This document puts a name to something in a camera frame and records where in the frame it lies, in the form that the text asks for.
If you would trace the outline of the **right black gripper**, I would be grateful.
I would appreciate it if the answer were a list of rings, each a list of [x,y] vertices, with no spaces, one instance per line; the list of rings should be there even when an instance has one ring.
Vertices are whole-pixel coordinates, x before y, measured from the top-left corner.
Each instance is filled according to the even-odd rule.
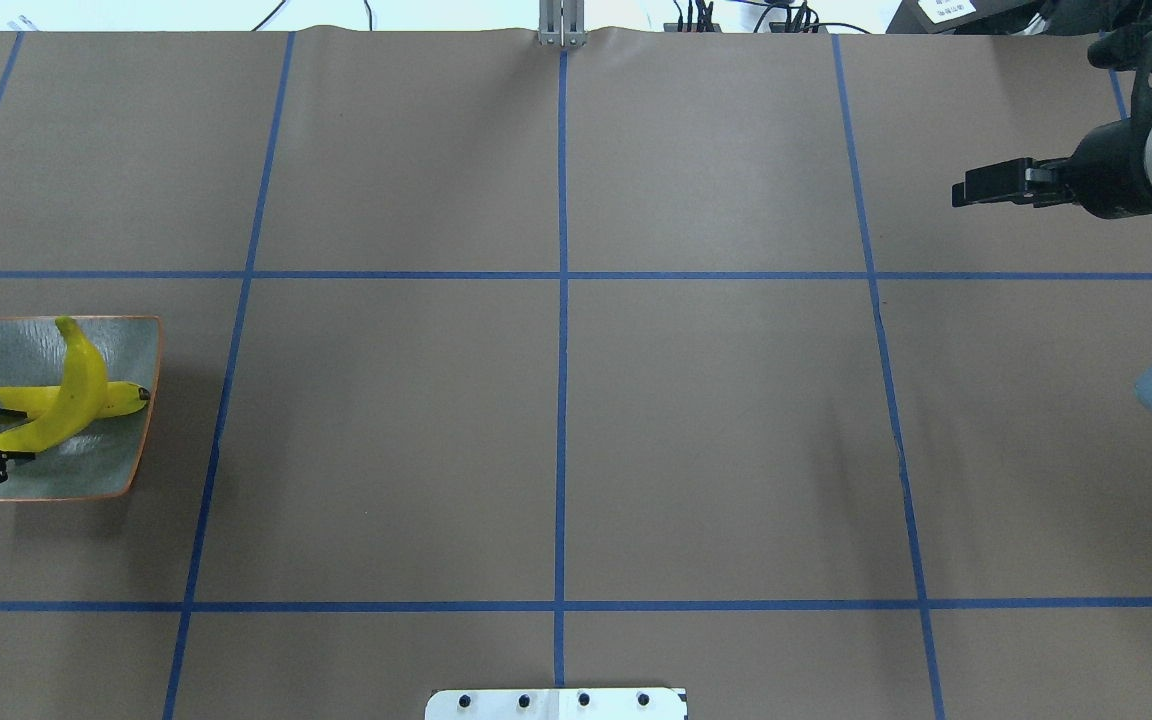
[[[1152,214],[1152,184],[1144,169],[1144,136],[1130,120],[1092,129],[1064,158],[1016,158],[978,167],[952,185],[952,209],[1011,204],[1032,209],[1076,204],[1115,220]]]

